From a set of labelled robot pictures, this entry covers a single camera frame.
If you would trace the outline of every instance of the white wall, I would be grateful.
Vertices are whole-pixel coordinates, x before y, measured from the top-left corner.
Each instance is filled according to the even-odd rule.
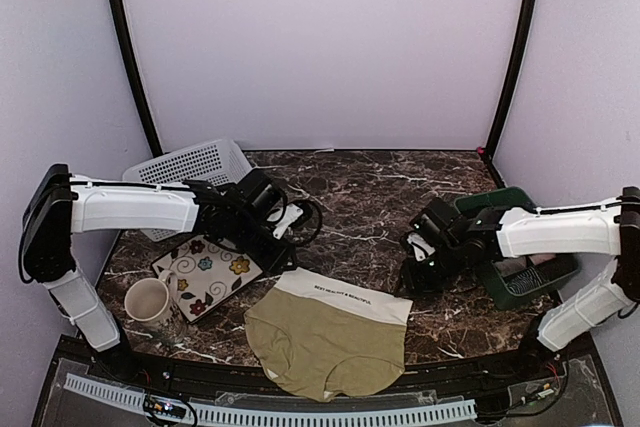
[[[165,150],[475,149],[521,0],[125,0]]]
[[[69,330],[41,286],[18,280],[22,211],[54,162],[119,178],[149,157],[107,0],[0,0],[0,109],[0,423],[23,426]],[[112,239],[74,239],[92,279]]]
[[[496,164],[538,203],[640,185],[640,0],[538,0]],[[565,297],[605,265],[584,257]],[[640,314],[594,332],[626,425],[640,425]]]

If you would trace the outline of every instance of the white mug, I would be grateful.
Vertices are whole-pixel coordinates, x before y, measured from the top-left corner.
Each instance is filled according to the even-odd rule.
[[[175,302],[177,293],[178,276],[164,270],[157,279],[142,279],[133,284],[124,297],[124,310],[147,330],[158,334],[160,340],[175,344],[182,341],[187,330]]]

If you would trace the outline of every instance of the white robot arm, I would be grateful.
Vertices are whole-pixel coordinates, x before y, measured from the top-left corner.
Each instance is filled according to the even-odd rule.
[[[640,302],[640,190],[601,202],[541,209],[492,207],[474,218],[434,199],[403,239],[401,269],[414,295],[464,267],[532,254],[594,252],[612,256],[602,273],[562,305],[535,320],[538,350],[557,352],[580,334]],[[527,339],[522,350],[529,349]]]
[[[279,202],[283,207],[274,212]],[[71,234],[102,229],[202,233],[214,243],[231,242],[265,273],[274,274],[286,267],[295,249],[283,233],[311,217],[310,205],[287,204],[284,193],[257,169],[237,185],[214,188],[197,181],[101,181],[72,176],[66,165],[58,164],[47,172],[23,217],[20,274],[26,283],[42,283],[103,365],[114,376],[127,378],[138,367],[126,335],[77,267]]]

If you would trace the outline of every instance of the brown marble surface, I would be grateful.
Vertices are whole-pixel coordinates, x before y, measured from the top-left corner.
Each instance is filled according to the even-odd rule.
[[[495,189],[473,152],[252,152],[247,157],[274,179],[285,180],[290,200],[311,198],[322,206],[323,231],[311,245],[299,249],[301,267],[384,292],[393,292],[405,257],[398,239],[429,199],[439,195],[452,200]],[[151,263],[186,238],[154,243],[141,232],[123,232],[99,282],[99,295],[124,323],[135,350],[258,366],[246,341],[243,313],[266,294],[276,278],[247,286],[190,326],[186,339],[177,345],[159,343],[127,318],[123,309],[126,290],[152,276]],[[545,296],[518,310],[498,311],[473,275],[465,273],[444,295],[414,302],[406,363],[513,349],[531,318],[550,307]]]

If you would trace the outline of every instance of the black cable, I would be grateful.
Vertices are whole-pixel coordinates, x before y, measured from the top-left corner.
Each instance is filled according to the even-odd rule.
[[[635,313],[635,311],[636,311],[636,310],[638,310],[638,305],[639,305],[639,304],[638,304],[638,302],[636,302],[636,305],[634,305],[633,307],[631,307],[631,309],[629,310],[629,312],[626,312],[626,313],[624,313],[624,314],[622,313],[622,309],[620,309],[620,310],[618,311],[618,318],[619,318],[619,319],[622,319],[622,320],[624,320],[624,319],[628,319],[629,317],[631,317],[631,316]]]
[[[569,370],[570,370],[570,366],[569,366],[569,359],[567,358],[566,361],[566,367],[565,367],[565,371],[566,374],[564,376],[564,382],[562,383],[562,385],[560,386],[560,389],[557,391],[554,399],[549,402],[549,404],[547,404],[544,408],[536,411],[536,412],[524,412],[524,413],[509,413],[510,410],[513,410],[517,407],[523,407],[523,405],[526,404],[522,404],[522,402],[518,402],[516,404],[512,404],[509,407],[507,407],[506,409],[500,410],[500,411],[496,411],[496,412],[478,412],[478,418],[495,418],[495,417],[507,417],[507,418],[511,418],[511,417],[536,417],[538,415],[544,414],[545,412],[547,412],[549,409],[551,409],[554,405],[556,405],[558,403],[558,401],[562,398],[562,396],[564,395],[565,391],[567,390],[567,386],[569,385]]]
[[[513,39],[513,47],[511,48],[509,63],[507,64],[507,71],[504,76],[502,91],[500,92],[500,100],[496,107],[491,131],[489,132],[489,137],[487,138],[486,147],[484,149],[489,158],[492,158],[495,155],[496,150],[498,149],[498,144],[500,143],[500,137],[507,122],[510,110],[509,108],[513,101],[518,76],[522,67],[522,60],[527,46],[527,39],[529,37],[531,22],[533,20],[535,3],[536,0],[522,0],[520,6],[518,24]]]
[[[84,181],[84,182],[70,182],[69,185],[93,185],[95,187],[142,187],[144,189],[153,190],[167,190],[170,192],[193,192],[189,187],[178,187],[173,185],[163,184],[145,184],[138,182],[111,182],[111,181]]]
[[[605,209],[610,209],[611,207],[619,207],[623,205],[640,205],[640,202],[632,202],[629,200],[621,200],[618,202],[612,202],[610,204],[604,204]],[[584,205],[582,207],[552,207],[548,209],[540,209],[534,210],[534,213],[539,213],[540,215],[554,215],[554,214],[568,214],[572,212],[586,212],[589,210],[600,210],[603,207],[603,204],[591,204]]]
[[[268,224],[279,224],[280,222],[282,222],[282,219],[284,219],[284,216],[287,213],[287,205],[289,205],[289,199],[287,197],[287,194],[285,193],[284,190],[277,188],[278,192],[280,193],[280,196],[282,197],[282,213],[280,214],[280,218],[277,220],[269,220],[267,218],[266,223]]]
[[[537,415],[544,414],[546,411],[551,409],[554,405],[556,405],[558,403],[558,401],[560,401],[560,399],[564,395],[565,391],[567,390],[567,386],[569,385],[569,371],[571,370],[571,366],[569,365],[569,359],[568,358],[567,358],[567,363],[566,363],[565,370],[566,370],[566,374],[564,376],[564,382],[560,386],[560,390],[558,390],[558,393],[556,394],[555,398],[551,402],[549,402],[549,404],[547,404],[544,408],[540,409],[537,412],[524,412],[524,413],[514,413],[514,414],[510,414],[510,413],[507,412],[505,417],[509,417],[509,418],[511,418],[511,417],[535,417]]]

